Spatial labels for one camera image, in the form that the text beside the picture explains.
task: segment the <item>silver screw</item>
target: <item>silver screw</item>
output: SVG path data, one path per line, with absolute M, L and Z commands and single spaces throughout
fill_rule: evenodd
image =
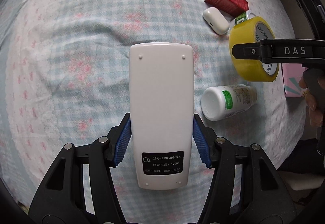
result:
M 104 143 L 107 142 L 108 138 L 106 136 L 102 136 L 98 139 L 99 142 Z
M 260 149 L 260 146 L 257 143 L 254 143 L 251 145 L 251 147 L 253 148 L 253 150 L 258 151 Z
M 217 138 L 217 142 L 218 142 L 218 143 L 225 143 L 225 138 L 218 137 L 218 138 Z
M 66 149 L 66 150 L 70 150 L 71 148 L 72 148 L 72 143 L 66 143 L 64 145 L 64 149 Z

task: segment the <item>checkered pattern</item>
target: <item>checkered pattern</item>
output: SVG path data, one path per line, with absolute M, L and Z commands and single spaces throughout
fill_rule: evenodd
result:
M 276 37 L 294 37 L 279 0 L 247 1 Z M 191 45 L 194 112 L 218 136 L 235 144 L 261 144 L 278 167 L 302 134 L 304 103 L 292 107 L 286 102 L 279 73 L 273 83 L 252 84 L 258 100 L 245 113 L 206 120 L 200 107 L 206 88 L 247 84 L 232 65 L 229 33 L 218 36 L 212 31 L 202 18 L 206 8 L 202 0 L 0 0 L 0 79 L 5 81 L 5 87 L 0 86 L 0 153 L 8 157 L 1 159 L 1 174 L 13 195 L 28 205 L 65 143 L 91 143 L 121 122 L 130 108 L 129 49 L 144 42 Z M 233 204 L 240 192 L 239 167 L 236 172 Z M 85 174 L 89 182 L 87 169 Z M 188 185 L 183 188 L 139 188 L 132 140 L 123 162 L 112 169 L 123 213 L 135 223 L 196 222 L 212 174 L 194 142 Z M 87 183 L 85 191 L 91 208 Z

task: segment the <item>blue gripper pad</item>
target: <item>blue gripper pad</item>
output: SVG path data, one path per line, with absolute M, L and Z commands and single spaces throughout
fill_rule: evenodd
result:
M 196 144 L 196 147 L 198 148 L 201 161 L 206 165 L 206 167 L 211 168 L 212 162 L 210 159 L 210 151 L 208 143 L 206 142 L 203 133 L 197 123 L 197 121 L 194 119 L 193 122 L 193 138 Z
M 131 138 L 131 119 L 129 118 L 115 145 L 115 155 L 113 161 L 116 166 L 118 166 L 118 164 L 123 161 L 124 154 L 126 152 L 126 148 L 129 144 L 130 138 Z

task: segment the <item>tape roll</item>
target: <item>tape roll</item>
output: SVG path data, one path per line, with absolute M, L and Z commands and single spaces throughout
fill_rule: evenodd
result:
M 262 17 L 254 17 L 233 27 L 229 36 L 229 50 L 237 73 L 247 81 L 273 82 L 279 71 L 279 64 L 263 64 L 259 60 L 237 60 L 232 55 L 235 44 L 258 42 L 273 39 L 271 27 Z

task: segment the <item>finger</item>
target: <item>finger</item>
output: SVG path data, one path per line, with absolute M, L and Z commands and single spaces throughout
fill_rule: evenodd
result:
M 312 94 L 310 94 L 310 92 L 308 91 L 306 93 L 305 99 L 306 99 L 306 103 L 307 103 L 308 107 L 314 111 L 316 109 L 316 105 L 317 105 L 315 97 Z
M 322 114 L 322 112 L 319 109 L 317 109 L 315 111 L 312 111 L 311 109 L 309 109 L 309 117 L 310 117 L 310 120 L 316 124 L 323 123 L 324 115 Z
M 322 89 L 325 89 L 325 76 L 318 77 L 318 84 L 321 86 Z
M 310 126 L 311 127 L 321 127 L 323 125 L 323 123 L 315 123 L 312 120 L 310 120 Z
M 306 82 L 303 80 L 303 77 L 301 77 L 301 79 L 300 79 L 300 81 L 299 81 L 298 84 L 299 84 L 299 86 L 300 86 L 301 88 L 308 88 Z

